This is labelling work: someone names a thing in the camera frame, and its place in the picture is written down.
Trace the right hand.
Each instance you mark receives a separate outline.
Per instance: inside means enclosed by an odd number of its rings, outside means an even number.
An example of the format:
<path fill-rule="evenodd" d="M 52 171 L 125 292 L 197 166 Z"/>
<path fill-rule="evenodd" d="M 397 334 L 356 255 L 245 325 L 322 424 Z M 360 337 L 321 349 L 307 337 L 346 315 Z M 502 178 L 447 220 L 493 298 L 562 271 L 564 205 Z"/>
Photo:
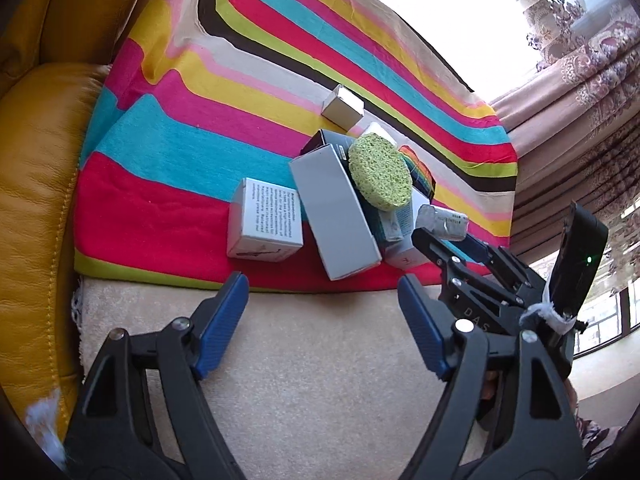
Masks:
<path fill-rule="evenodd" d="M 485 374 L 482 396 L 480 397 L 480 407 L 478 408 L 478 414 L 476 415 L 478 420 L 486 417 L 489 411 L 494 407 L 494 401 L 492 398 L 495 396 L 497 391 L 499 381 L 498 376 L 499 374 L 494 370 L 490 370 Z M 583 419 L 578 415 L 578 394 L 569 379 L 564 380 L 564 387 L 568 397 L 568 402 L 570 402 L 570 408 L 575 416 L 576 427 L 580 437 L 582 440 L 587 441 L 594 439 L 601 431 L 600 426 L 593 420 Z"/>

